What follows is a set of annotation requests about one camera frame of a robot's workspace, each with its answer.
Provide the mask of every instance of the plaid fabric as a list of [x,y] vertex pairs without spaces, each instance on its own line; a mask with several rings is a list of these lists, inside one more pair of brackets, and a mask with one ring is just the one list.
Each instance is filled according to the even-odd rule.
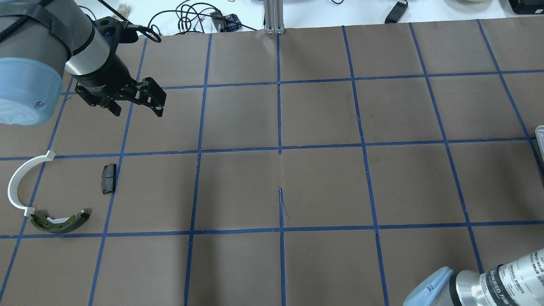
[[227,24],[227,32],[238,31],[242,28],[242,26],[240,25],[240,19],[238,19],[238,16],[236,16],[236,14],[226,15],[225,22]]

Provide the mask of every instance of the black power adapter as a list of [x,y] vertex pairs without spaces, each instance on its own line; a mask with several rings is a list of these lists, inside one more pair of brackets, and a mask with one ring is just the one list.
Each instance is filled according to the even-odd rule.
[[544,0],[510,0],[516,14],[544,14]]
[[213,24],[217,32],[226,32],[227,24],[225,23],[225,18],[220,11],[213,11],[210,13],[212,17]]
[[406,3],[403,2],[397,2],[393,9],[389,12],[389,15],[387,15],[387,18],[385,18],[385,23],[397,23],[399,19],[404,15],[404,12],[406,12],[406,9],[408,8],[408,1]]

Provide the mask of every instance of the black cable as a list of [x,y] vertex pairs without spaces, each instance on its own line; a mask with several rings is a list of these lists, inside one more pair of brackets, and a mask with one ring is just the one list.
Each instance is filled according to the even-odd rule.
[[152,25],[150,29],[153,30],[153,27],[156,27],[156,28],[157,28],[157,33],[159,34],[159,36],[162,36],[162,35],[163,35],[163,33],[160,32],[159,27],[157,27],[156,25]]
[[89,13],[91,13],[92,17],[95,19],[96,21],[96,16],[95,16],[95,13],[93,13],[88,7],[84,7],[82,5],[78,5],[78,7],[82,8],[82,9],[86,9],[87,11],[89,11]]
[[106,3],[104,0],[98,0],[98,2],[100,2],[102,5],[104,5],[104,6],[105,6],[108,10],[110,10],[113,14],[117,15],[117,17],[119,17],[121,20],[130,22],[130,21],[128,21],[128,19],[126,19],[123,15],[121,15],[120,12],[118,12],[117,10],[115,10],[114,8],[112,8],[111,6],[109,6],[109,4]]
[[[155,14],[155,16],[153,16],[153,17],[150,19],[150,21],[149,21],[149,23],[148,23],[147,26],[148,26],[148,27],[151,27],[151,22],[152,22],[153,19],[154,19],[155,17],[157,17],[158,15],[163,14],[163,13],[175,12],[175,13],[176,13],[176,16],[177,16],[178,19],[179,19],[179,20],[178,20],[177,27],[178,27],[178,30],[179,30],[180,32],[177,33],[177,35],[181,35],[181,34],[184,34],[184,33],[187,33],[188,31],[190,31],[191,28],[193,27],[192,22],[193,22],[194,20],[196,20],[197,18],[199,19],[200,28],[202,29],[202,32],[204,32],[204,27],[203,27],[203,25],[202,25],[202,21],[200,20],[200,19],[201,19],[200,16],[211,17],[211,18],[214,19],[214,20],[219,20],[219,19],[221,19],[221,20],[223,20],[223,22],[224,22],[226,25],[229,24],[229,23],[231,23],[231,24],[235,24],[235,25],[240,25],[240,26],[242,26],[242,27],[246,27],[246,28],[248,28],[248,29],[257,30],[257,29],[248,27],[248,26],[246,26],[246,25],[244,25],[244,24],[242,24],[242,23],[240,23],[240,22],[230,21],[230,20],[225,19],[225,17],[222,15],[221,11],[220,11],[217,7],[215,7],[215,6],[213,6],[213,5],[209,4],[209,3],[198,2],[198,3],[194,3],[194,4],[189,5],[189,4],[186,4],[188,1],[189,1],[189,0],[185,0],[185,1],[183,1],[182,3],[178,4],[178,6],[176,6],[176,9],[175,9],[175,10],[165,10],[165,11],[161,11],[161,12]],[[207,5],[207,6],[209,6],[209,8],[206,8],[206,9],[200,11],[199,13],[197,13],[197,11],[196,11],[196,9],[195,9],[195,6],[197,6],[197,5]],[[214,10],[216,10],[217,12],[220,13],[221,18],[219,18],[219,17],[217,17],[217,16],[211,16],[211,15],[203,14],[202,12],[204,12],[204,11],[207,10],[207,9],[214,9]],[[189,19],[189,17],[188,17],[189,14],[193,14],[193,15],[196,15],[196,16],[193,17],[192,19]]]
[[244,25],[244,24],[242,24],[242,23],[240,23],[240,22],[227,20],[227,19],[225,19],[224,17],[223,17],[223,18],[219,18],[219,17],[217,17],[217,16],[212,16],[212,15],[207,15],[207,14],[199,14],[199,13],[191,13],[191,12],[180,11],[180,10],[164,10],[164,11],[160,11],[160,12],[156,13],[156,14],[153,15],[153,17],[151,17],[151,19],[149,20],[149,23],[147,24],[147,27],[149,28],[149,27],[151,26],[151,22],[152,22],[153,19],[155,19],[155,17],[157,17],[158,15],[164,14],[164,13],[174,13],[174,12],[177,12],[177,13],[186,13],[186,14],[194,14],[194,15],[200,15],[200,16],[205,16],[205,17],[211,17],[212,19],[215,19],[215,20],[223,20],[224,22],[227,22],[227,23],[234,23],[234,24],[236,24],[236,25],[240,25],[240,26],[245,27],[245,28],[248,28],[248,29],[250,29],[250,30],[257,31],[257,29],[255,29],[255,28],[246,26],[246,25]]
[[[100,2],[102,5],[104,5],[108,10],[110,10],[113,14],[117,15],[120,19],[122,19],[123,21],[126,21],[129,23],[129,26],[132,26],[134,25],[133,23],[131,23],[128,19],[126,19],[123,15],[121,15],[121,13],[119,13],[117,10],[115,10],[114,8],[112,8],[111,6],[109,6],[108,3],[106,3],[104,0],[98,0],[98,2]],[[153,31],[153,29],[151,27],[144,27],[144,26],[138,26],[138,25],[134,25],[132,27],[134,30],[140,32],[143,36],[151,39],[152,41],[154,42],[161,42],[162,39],[160,38],[160,35],[157,34],[157,32]]]
[[183,34],[187,34],[187,33],[199,33],[199,34],[204,34],[204,32],[201,32],[201,31],[185,31],[183,33],[176,33],[174,34],[175,35],[183,35]]
[[[38,2],[38,5],[41,5],[42,7],[50,4],[53,0],[41,0]],[[12,35],[13,32],[17,31],[20,27],[23,26],[28,20],[30,19],[29,16],[22,16],[21,18],[17,19],[14,23],[11,24],[11,26],[7,27],[5,30],[0,32],[0,42],[2,42],[4,39],[6,39],[8,36]]]

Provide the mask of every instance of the white curved plastic part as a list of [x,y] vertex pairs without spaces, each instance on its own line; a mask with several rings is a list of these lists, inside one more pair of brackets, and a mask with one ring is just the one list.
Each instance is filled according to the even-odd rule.
[[26,163],[22,164],[15,173],[13,173],[13,176],[11,177],[11,180],[9,180],[8,184],[8,198],[9,201],[13,206],[15,206],[18,209],[24,210],[24,216],[30,217],[32,213],[36,211],[36,208],[34,207],[27,207],[21,204],[21,201],[19,200],[19,196],[17,195],[17,190],[19,188],[19,183],[23,179],[24,175],[32,169],[35,165],[52,161],[55,158],[55,152],[54,151],[47,151],[45,155],[37,156],[35,158],[32,158],[31,160],[27,161]]

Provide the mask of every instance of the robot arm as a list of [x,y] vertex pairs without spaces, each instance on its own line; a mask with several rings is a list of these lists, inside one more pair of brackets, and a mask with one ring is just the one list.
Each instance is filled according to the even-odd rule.
[[64,70],[89,106],[119,116],[115,101],[127,100],[161,117],[166,93],[150,77],[134,80],[115,54],[119,43],[138,40],[138,30],[111,17],[93,22],[73,0],[0,0],[0,123],[47,121]]

